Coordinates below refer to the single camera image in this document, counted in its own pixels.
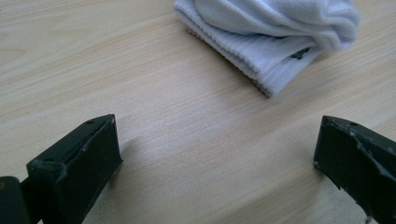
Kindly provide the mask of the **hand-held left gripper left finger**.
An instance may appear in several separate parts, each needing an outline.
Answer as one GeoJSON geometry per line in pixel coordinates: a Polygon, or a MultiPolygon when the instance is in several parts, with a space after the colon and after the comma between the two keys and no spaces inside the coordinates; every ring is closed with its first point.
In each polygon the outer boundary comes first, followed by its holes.
{"type": "Polygon", "coordinates": [[[115,116],[83,122],[27,163],[33,222],[81,224],[121,163],[115,116]]]}

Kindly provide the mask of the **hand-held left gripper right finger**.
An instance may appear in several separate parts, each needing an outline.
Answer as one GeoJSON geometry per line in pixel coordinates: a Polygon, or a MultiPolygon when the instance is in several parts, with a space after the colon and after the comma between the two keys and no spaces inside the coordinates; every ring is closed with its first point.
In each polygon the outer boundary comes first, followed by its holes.
{"type": "Polygon", "coordinates": [[[314,167],[378,224],[396,224],[396,142],[356,122],[322,118],[314,167]]]}

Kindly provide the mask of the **white ribbed sock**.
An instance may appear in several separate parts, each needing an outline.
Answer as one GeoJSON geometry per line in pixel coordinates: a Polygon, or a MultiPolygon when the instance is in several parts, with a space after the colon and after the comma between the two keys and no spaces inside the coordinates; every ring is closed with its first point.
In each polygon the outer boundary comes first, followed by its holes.
{"type": "Polygon", "coordinates": [[[321,53],[349,48],[360,26],[353,0],[176,0],[174,8],[268,96],[321,53]]]}

